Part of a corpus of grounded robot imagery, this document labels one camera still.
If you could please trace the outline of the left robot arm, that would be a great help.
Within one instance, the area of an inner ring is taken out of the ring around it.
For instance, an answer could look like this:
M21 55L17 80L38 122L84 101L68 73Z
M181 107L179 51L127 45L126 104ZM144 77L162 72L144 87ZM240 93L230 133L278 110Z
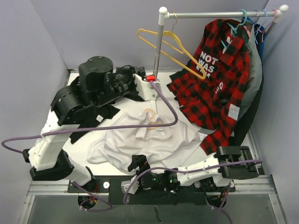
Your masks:
M74 162L63 150L68 139L72 143L97 127L98 116L111 119L117 109L112 104L119 98L128 97L140 101L135 76L144 79L143 66L124 65L114 67L111 59L93 56L78 67L79 75L60 89L51 102L50 114L54 122L46 124L42 136L31 149L22 152L32 166L33 181L76 182L85 192L93 190L95 178L88 167Z

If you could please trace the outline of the white shirt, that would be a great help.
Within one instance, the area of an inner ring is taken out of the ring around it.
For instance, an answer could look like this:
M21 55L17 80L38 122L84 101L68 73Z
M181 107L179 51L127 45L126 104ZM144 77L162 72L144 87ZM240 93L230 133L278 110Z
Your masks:
M206 134L194 131L182 121L173 126L145 128L150 117L151 112L124 113L113 125L134 125L134 128L106 131L88 148L87 161L91 164L109 162L117 169L127 171L133 155L145 155L150 165L175 168L201 149Z

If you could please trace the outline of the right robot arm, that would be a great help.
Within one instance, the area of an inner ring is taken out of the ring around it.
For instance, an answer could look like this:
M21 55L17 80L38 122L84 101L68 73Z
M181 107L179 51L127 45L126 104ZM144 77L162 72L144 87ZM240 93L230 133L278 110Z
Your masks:
M178 168L151 168L145 155L133 155L128 171L135 171L129 181L122 181L123 193L135 194L139 190L178 192L196 182L208 179L209 188L218 191L232 180L247 180L259 176L256 168L262 161L254 159L249 147L218 147L204 160Z

